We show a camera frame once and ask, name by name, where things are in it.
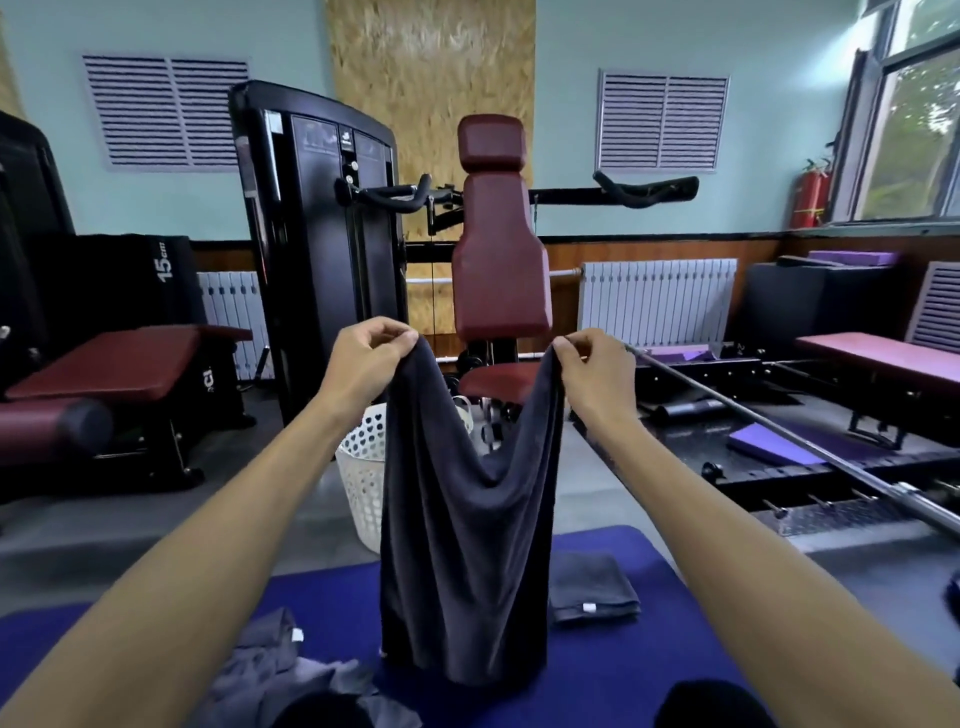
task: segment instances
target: black towel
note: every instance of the black towel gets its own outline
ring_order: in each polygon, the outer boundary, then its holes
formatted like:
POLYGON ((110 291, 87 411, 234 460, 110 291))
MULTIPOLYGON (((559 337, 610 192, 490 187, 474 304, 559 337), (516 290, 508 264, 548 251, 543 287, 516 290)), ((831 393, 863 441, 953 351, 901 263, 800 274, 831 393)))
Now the black towel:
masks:
POLYGON ((387 390, 380 545, 389 663, 500 687, 543 667, 563 417, 551 349, 507 440, 480 455, 426 341, 400 362, 387 390))
POLYGON ((555 622, 618 619, 639 612, 634 587, 609 553, 553 554, 550 613, 555 622))

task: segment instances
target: white laundry basket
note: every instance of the white laundry basket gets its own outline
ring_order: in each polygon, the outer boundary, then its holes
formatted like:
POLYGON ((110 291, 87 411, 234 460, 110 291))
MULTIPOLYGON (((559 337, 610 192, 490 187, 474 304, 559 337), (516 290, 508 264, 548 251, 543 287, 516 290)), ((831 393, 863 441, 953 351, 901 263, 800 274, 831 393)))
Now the white laundry basket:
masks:
MULTIPOLYGON (((467 432, 473 431, 473 416, 467 398, 457 406, 467 432)), ((383 514, 383 472, 387 455, 387 405, 367 407, 360 425, 337 448, 337 467, 347 491, 350 513, 360 541, 369 550, 380 552, 380 517, 383 514)))

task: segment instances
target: window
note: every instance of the window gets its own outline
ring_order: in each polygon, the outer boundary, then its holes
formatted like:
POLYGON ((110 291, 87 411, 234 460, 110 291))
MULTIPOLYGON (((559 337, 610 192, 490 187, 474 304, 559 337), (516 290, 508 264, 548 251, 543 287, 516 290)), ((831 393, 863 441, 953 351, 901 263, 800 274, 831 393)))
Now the window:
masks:
POLYGON ((960 0, 872 3, 838 139, 834 222, 960 214, 960 0))
POLYGON ((84 56, 111 166, 232 170, 227 94, 245 61, 84 56))
POLYGON ((597 168, 715 170, 727 86, 726 78, 602 71, 597 168))

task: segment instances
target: headrest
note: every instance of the headrest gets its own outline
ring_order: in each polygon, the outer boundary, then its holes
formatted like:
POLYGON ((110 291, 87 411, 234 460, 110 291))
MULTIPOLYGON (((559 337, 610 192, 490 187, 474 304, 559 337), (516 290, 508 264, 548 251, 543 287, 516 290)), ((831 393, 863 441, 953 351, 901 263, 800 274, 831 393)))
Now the headrest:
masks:
POLYGON ((465 116, 457 127, 460 164, 471 172, 519 172, 527 162, 523 124, 500 113, 465 116))

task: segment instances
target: fire extinguisher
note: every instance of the fire extinguisher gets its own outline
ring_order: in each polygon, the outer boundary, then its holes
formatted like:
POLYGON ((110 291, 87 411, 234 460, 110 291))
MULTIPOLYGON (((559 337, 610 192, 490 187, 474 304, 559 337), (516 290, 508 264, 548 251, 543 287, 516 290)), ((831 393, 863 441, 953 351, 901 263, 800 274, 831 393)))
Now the fire extinguisher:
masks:
POLYGON ((830 189, 828 168, 824 164, 807 160, 804 172, 797 180, 790 229, 815 228, 823 219, 830 189))

